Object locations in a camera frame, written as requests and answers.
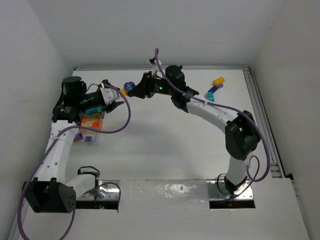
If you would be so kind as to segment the small yellow lego brick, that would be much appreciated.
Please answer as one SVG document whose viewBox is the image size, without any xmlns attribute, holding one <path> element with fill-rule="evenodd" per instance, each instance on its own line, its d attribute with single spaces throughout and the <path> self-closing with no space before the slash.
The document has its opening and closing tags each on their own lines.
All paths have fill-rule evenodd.
<svg viewBox="0 0 320 240">
<path fill-rule="evenodd" d="M 126 90 L 124 88 L 122 88 L 120 91 L 124 96 L 127 96 L 127 92 L 126 92 Z"/>
</svg>

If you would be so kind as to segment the purple arch lego brick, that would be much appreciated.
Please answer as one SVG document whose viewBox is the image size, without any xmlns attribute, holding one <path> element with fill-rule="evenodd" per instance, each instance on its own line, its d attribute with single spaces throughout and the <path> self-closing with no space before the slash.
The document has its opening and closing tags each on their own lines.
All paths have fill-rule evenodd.
<svg viewBox="0 0 320 240">
<path fill-rule="evenodd" d="M 135 83 L 133 81 L 125 82 L 123 85 L 123 88 L 125 92 L 128 94 L 129 91 L 134 89 L 136 87 Z"/>
</svg>

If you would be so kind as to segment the teal 2x4 lego brick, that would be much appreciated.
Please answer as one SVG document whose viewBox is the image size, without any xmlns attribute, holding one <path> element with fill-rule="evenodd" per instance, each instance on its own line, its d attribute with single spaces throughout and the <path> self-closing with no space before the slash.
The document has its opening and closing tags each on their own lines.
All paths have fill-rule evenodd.
<svg viewBox="0 0 320 240">
<path fill-rule="evenodd" d="M 102 113 L 102 107 L 96 106 L 85 110 L 85 113 L 87 115 L 93 115 L 93 114 L 101 114 Z"/>
</svg>

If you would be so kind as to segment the lilac lego brick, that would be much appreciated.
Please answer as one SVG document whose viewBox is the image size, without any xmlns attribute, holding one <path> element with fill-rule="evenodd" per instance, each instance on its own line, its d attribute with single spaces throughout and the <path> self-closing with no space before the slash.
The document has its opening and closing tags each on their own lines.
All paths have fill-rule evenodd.
<svg viewBox="0 0 320 240">
<path fill-rule="evenodd" d="M 74 142 L 81 141 L 83 139 L 83 134 L 81 132 L 78 132 L 74 137 Z"/>
</svg>

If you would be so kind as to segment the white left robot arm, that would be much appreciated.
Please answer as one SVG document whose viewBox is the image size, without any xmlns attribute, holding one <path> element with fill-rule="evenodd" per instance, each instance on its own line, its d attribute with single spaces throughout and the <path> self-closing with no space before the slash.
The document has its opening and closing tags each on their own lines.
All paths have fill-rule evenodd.
<svg viewBox="0 0 320 240">
<path fill-rule="evenodd" d="M 51 133 L 44 157 L 23 186 L 23 197 L 35 213 L 71 213 L 76 200 L 96 187 L 96 174 L 80 173 L 66 181 L 66 167 L 74 139 L 84 129 L 84 116 L 112 112 L 122 104 L 120 89 L 103 80 L 87 92 L 79 76 L 62 80 L 61 94 L 52 111 Z"/>
</svg>

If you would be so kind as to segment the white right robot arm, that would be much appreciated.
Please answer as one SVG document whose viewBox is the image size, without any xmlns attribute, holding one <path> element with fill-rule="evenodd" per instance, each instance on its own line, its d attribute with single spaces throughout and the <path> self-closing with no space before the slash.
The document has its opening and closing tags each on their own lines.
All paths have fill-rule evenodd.
<svg viewBox="0 0 320 240">
<path fill-rule="evenodd" d="M 141 81 L 124 84 L 129 97 L 151 98 L 154 94 L 168 95 L 174 106 L 186 113 L 198 116 L 213 124 L 225 135 L 225 147 L 230 155 L 229 166 L 224 177 L 224 186 L 232 195 L 247 180 L 245 161 L 257 148 L 261 138 L 248 122 L 253 116 L 249 111 L 233 117 L 226 110 L 205 103 L 198 91 L 186 85 L 182 66 L 170 65 L 165 69 L 165 77 L 155 72 L 145 72 Z"/>
</svg>

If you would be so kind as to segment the clear transparent container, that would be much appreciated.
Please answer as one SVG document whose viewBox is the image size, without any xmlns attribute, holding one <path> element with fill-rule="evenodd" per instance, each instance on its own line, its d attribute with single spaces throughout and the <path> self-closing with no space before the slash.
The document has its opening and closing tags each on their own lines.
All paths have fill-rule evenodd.
<svg viewBox="0 0 320 240">
<path fill-rule="evenodd" d="M 75 135 L 73 142 L 76 144 L 86 144 L 86 145 L 98 145 L 100 136 L 94 131 L 78 131 Z"/>
</svg>

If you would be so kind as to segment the purple flat lego plate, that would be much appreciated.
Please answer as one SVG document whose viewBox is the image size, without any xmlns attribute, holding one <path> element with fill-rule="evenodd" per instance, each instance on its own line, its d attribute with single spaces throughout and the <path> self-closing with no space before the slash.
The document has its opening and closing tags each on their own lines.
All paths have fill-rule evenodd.
<svg viewBox="0 0 320 240">
<path fill-rule="evenodd" d="M 207 92 L 214 94 L 217 90 L 221 89 L 224 85 L 222 83 L 213 85 Z"/>
</svg>

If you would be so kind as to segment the yellow lego brick far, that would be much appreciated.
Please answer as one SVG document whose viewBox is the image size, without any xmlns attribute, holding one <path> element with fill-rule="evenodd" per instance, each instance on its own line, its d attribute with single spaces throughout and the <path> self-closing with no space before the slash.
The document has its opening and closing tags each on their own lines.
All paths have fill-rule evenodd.
<svg viewBox="0 0 320 240">
<path fill-rule="evenodd" d="M 225 82 L 225 79 L 223 77 L 219 77 L 213 81 L 213 84 L 215 86 L 219 86 L 219 85 L 223 84 L 224 82 Z"/>
</svg>

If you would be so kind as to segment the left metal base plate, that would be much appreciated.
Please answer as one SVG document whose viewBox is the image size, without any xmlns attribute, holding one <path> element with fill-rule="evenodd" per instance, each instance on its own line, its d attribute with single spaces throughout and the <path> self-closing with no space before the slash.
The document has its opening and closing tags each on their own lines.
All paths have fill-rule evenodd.
<svg viewBox="0 0 320 240">
<path fill-rule="evenodd" d="M 121 198 L 119 180 L 99 180 L 97 186 L 85 191 L 76 198 L 77 201 L 118 201 Z"/>
</svg>

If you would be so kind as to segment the metal base plate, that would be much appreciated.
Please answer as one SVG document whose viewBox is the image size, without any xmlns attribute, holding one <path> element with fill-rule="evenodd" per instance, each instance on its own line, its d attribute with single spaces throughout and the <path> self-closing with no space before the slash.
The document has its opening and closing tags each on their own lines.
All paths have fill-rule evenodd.
<svg viewBox="0 0 320 240">
<path fill-rule="evenodd" d="M 119 180 L 99 180 L 97 186 L 85 191 L 76 198 L 77 201 L 118 201 L 121 198 Z"/>
<path fill-rule="evenodd" d="M 210 201 L 228 200 L 232 197 L 235 201 L 253 201 L 254 194 L 250 181 L 246 180 L 237 189 L 231 189 L 223 179 L 207 180 L 208 199 Z"/>
</svg>

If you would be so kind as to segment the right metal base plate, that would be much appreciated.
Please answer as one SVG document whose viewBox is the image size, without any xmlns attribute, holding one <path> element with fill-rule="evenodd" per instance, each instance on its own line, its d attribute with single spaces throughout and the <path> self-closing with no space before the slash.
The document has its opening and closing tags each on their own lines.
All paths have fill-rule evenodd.
<svg viewBox="0 0 320 240">
<path fill-rule="evenodd" d="M 235 201 L 253 201 L 254 194 L 250 181 L 246 180 L 237 189 L 231 189 L 223 179 L 207 180 L 208 199 L 210 201 L 228 200 L 232 197 Z"/>
</svg>

